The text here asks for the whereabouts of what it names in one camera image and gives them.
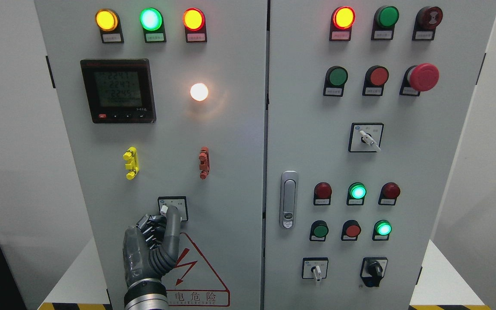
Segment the grey black robotic hand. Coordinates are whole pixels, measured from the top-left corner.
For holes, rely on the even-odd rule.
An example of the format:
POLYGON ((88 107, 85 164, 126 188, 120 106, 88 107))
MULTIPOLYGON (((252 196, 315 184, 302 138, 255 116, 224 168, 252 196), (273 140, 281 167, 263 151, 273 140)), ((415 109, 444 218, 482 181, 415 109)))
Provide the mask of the grey black robotic hand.
POLYGON ((163 206, 164 216, 145 214, 126 229, 123 242, 125 281, 128 288, 144 279, 157 279, 178 261, 181 214, 175 206, 163 206))

